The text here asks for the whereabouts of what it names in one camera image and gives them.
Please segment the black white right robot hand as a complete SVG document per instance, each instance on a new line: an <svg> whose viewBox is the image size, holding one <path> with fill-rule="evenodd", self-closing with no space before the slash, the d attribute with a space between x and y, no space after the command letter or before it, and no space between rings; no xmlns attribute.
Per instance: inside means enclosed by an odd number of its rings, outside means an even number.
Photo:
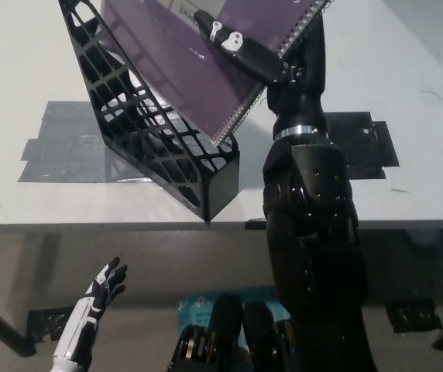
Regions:
<svg viewBox="0 0 443 372"><path fill-rule="evenodd" d="M277 121L273 137L284 131L326 135L321 106L325 90L325 35L323 18L316 15L288 50L286 57L230 29L204 10L194 13L199 30L239 71L268 87L269 109Z"/></svg>

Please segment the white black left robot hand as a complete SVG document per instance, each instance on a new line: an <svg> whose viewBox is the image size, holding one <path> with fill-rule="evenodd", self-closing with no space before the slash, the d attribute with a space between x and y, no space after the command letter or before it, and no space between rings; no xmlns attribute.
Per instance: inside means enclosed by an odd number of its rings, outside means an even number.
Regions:
<svg viewBox="0 0 443 372"><path fill-rule="evenodd" d="M52 371L87 371L99 324L107 307L125 290L128 267L116 256L94 277L76 302L53 354Z"/></svg>

